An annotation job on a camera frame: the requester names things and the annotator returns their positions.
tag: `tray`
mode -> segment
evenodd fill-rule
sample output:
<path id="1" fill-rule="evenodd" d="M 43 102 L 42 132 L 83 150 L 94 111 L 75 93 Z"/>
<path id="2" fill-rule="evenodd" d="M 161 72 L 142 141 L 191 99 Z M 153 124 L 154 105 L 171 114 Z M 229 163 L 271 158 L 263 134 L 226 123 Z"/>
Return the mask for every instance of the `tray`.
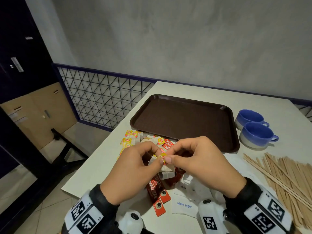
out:
<path id="1" fill-rule="evenodd" d="M 151 95 L 130 126 L 173 139 L 206 136 L 224 153 L 239 150 L 232 110 L 224 105 L 167 95 Z"/>

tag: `qr-like code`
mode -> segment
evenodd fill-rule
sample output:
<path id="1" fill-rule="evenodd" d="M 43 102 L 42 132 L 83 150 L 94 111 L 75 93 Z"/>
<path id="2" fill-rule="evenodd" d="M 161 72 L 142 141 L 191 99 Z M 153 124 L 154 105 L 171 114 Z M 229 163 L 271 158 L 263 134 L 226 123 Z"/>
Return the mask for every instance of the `qr-like code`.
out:
<path id="1" fill-rule="evenodd" d="M 263 233 L 267 233 L 275 227 L 275 224 L 262 212 L 254 217 L 252 221 L 257 225 L 258 228 L 260 228 Z"/>
<path id="2" fill-rule="evenodd" d="M 85 210 L 84 204 L 83 202 L 80 202 L 78 205 L 76 205 L 76 207 L 72 210 L 72 217 L 73 220 L 75 221 L 80 214 L 82 214 Z"/>
<path id="3" fill-rule="evenodd" d="M 213 217 L 203 217 L 206 228 L 210 230 L 218 230 L 216 227 L 216 223 L 213 220 Z"/>
<path id="4" fill-rule="evenodd" d="M 77 224 L 77 228 L 83 233 L 88 234 L 92 228 L 96 225 L 94 219 L 87 214 L 84 218 Z"/>
<path id="5" fill-rule="evenodd" d="M 276 203 L 273 199 L 271 199 L 271 202 L 268 206 L 268 210 L 281 222 L 283 220 L 285 210 L 282 209 L 281 206 L 279 206 L 278 203 Z"/>

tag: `mug handle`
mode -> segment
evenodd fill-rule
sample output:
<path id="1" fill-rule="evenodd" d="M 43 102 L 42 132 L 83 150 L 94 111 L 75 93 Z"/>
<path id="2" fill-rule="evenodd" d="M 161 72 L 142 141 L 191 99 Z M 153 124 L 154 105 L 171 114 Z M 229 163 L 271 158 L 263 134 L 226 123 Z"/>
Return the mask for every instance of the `mug handle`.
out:
<path id="1" fill-rule="evenodd" d="M 271 142 L 276 142 L 279 140 L 279 137 L 277 135 L 273 135 L 272 139 L 270 140 Z"/>
<path id="2" fill-rule="evenodd" d="M 262 122 L 262 125 L 267 126 L 267 127 L 269 127 L 269 126 L 270 126 L 270 124 L 269 124 L 269 123 L 267 123 L 266 121 L 263 121 L 263 122 Z"/>

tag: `blue and white cup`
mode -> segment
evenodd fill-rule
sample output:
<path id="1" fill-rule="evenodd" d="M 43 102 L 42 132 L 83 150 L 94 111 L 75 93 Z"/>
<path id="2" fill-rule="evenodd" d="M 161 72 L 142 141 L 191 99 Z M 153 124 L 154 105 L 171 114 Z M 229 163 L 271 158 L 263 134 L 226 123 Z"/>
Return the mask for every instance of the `blue and white cup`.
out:
<path id="1" fill-rule="evenodd" d="M 279 137 L 273 131 L 260 123 L 248 122 L 240 134 L 244 145 L 254 149 L 264 149 L 270 142 L 276 142 Z"/>
<path id="2" fill-rule="evenodd" d="M 235 119 L 235 124 L 238 129 L 242 130 L 243 127 L 246 125 L 248 122 L 256 122 L 262 125 L 266 125 L 267 127 L 270 126 L 269 123 L 264 121 L 264 118 L 261 114 L 248 110 L 248 109 L 243 109 L 240 110 L 236 119 Z"/>

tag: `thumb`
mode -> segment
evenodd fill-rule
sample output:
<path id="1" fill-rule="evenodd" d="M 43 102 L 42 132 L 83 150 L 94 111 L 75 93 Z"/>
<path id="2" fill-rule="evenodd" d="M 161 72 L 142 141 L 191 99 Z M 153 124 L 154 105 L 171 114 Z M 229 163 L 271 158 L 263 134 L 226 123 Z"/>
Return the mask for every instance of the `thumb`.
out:
<path id="1" fill-rule="evenodd" d="M 160 172 L 160 169 L 163 166 L 163 160 L 159 156 L 157 159 L 155 159 L 150 165 L 144 166 L 143 169 L 143 174 L 144 176 L 149 179 L 150 181 L 158 172 Z"/>
<path id="2" fill-rule="evenodd" d="M 189 157 L 181 157 L 179 155 L 167 155 L 164 157 L 165 161 L 169 164 L 174 165 L 175 167 L 187 170 L 189 165 Z"/>

